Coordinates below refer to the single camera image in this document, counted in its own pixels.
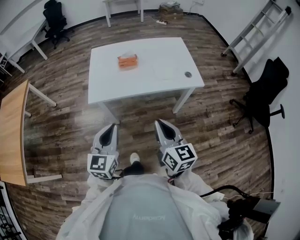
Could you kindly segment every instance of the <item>white protective suit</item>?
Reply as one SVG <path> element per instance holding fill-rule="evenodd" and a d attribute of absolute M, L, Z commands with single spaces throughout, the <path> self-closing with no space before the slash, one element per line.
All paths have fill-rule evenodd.
<path fill-rule="evenodd" d="M 73 213 L 61 226 L 56 240 L 99 240 L 114 192 L 122 187 L 123 182 L 125 182 L 123 179 L 101 180 L 90 175 L 88 178 L 90 189 L 85 199 L 80 207 L 73 208 Z M 199 195 L 212 191 L 212 188 L 190 169 L 175 179 L 175 186 L 168 184 L 172 198 L 193 239 L 221 240 L 217 226 L 228 219 L 227 205 L 220 201 L 224 195 L 214 193 L 200 198 Z M 246 220 L 233 235 L 234 240 L 252 240 L 253 237 L 251 226 Z"/>

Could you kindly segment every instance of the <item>wooden table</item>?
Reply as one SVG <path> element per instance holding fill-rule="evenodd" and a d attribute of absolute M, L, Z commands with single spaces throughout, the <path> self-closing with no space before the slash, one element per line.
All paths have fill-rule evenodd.
<path fill-rule="evenodd" d="M 35 178 L 28 176 L 25 166 L 23 126 L 24 116 L 31 116 L 25 111 L 28 90 L 56 106 L 46 95 L 33 87 L 28 80 L 24 81 L 6 97 L 0 108 L 0 178 L 1 181 L 26 186 L 28 183 L 62 178 L 62 175 Z"/>

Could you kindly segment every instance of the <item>white ladder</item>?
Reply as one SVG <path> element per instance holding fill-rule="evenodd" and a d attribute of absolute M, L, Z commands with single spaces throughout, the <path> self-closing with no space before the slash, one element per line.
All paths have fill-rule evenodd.
<path fill-rule="evenodd" d="M 267 12 L 270 10 L 271 7 L 276 7 L 280 11 L 280 15 L 277 19 L 277 21 L 272 20 L 268 15 Z M 257 51 L 268 41 L 268 39 L 276 32 L 276 30 L 279 28 L 279 26 L 283 23 L 284 19 L 291 14 L 291 8 L 287 6 L 285 10 L 283 10 L 276 2 L 275 0 L 267 0 L 264 7 L 256 14 L 256 16 L 251 20 L 251 22 L 245 27 L 245 29 L 236 37 L 236 39 L 233 40 L 233 42 L 221 53 L 221 56 L 224 57 L 228 54 L 229 51 L 232 51 L 232 53 L 236 56 L 238 59 L 238 66 L 233 70 L 232 75 L 236 75 L 238 71 L 240 71 L 245 64 L 257 53 Z M 272 22 L 272 26 L 269 29 L 269 31 L 265 34 L 257 27 L 257 24 L 259 21 L 266 17 Z M 263 38 L 259 41 L 256 46 L 252 47 L 250 43 L 246 39 L 246 35 L 253 29 L 257 30 L 260 34 L 262 34 Z M 248 55 L 242 60 L 237 53 L 237 51 L 234 49 L 237 44 L 239 44 L 242 40 L 246 42 L 246 45 L 248 45 L 251 48 L 251 51 L 248 53 Z"/>

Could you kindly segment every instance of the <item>chair base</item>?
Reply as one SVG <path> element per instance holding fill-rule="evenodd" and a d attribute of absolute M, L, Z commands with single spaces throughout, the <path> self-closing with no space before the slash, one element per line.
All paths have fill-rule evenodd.
<path fill-rule="evenodd" d="M 239 101 L 237 101 L 235 99 L 231 99 L 229 101 L 229 103 L 231 105 L 233 105 L 233 103 L 235 103 L 236 105 L 234 105 L 234 106 L 236 108 L 238 108 L 241 112 L 243 112 L 243 115 L 241 116 L 241 118 L 237 122 L 233 123 L 232 126 L 235 128 L 241 120 L 243 120 L 245 117 L 247 117 L 249 122 L 250 122 L 250 127 L 251 127 L 251 129 L 248 131 L 248 133 L 252 134 L 254 132 L 254 129 L 253 129 L 253 116 L 247 111 L 247 107 L 244 104 L 240 103 Z"/>
<path fill-rule="evenodd" d="M 54 36 L 51 37 L 51 42 L 52 42 L 53 45 L 54 45 L 54 49 L 56 49 L 56 46 L 57 46 L 58 42 L 59 42 L 62 38 L 66 39 L 67 42 L 70 41 L 70 39 L 66 36 L 66 32 L 67 32 L 66 30 L 63 30 L 63 31 L 61 31 L 58 35 L 54 35 Z"/>

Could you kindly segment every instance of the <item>gray shirt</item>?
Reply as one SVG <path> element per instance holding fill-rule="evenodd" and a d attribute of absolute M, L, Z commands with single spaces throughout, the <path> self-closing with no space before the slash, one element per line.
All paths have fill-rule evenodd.
<path fill-rule="evenodd" d="M 167 180 L 127 176 L 106 214 L 100 240 L 192 240 Z"/>

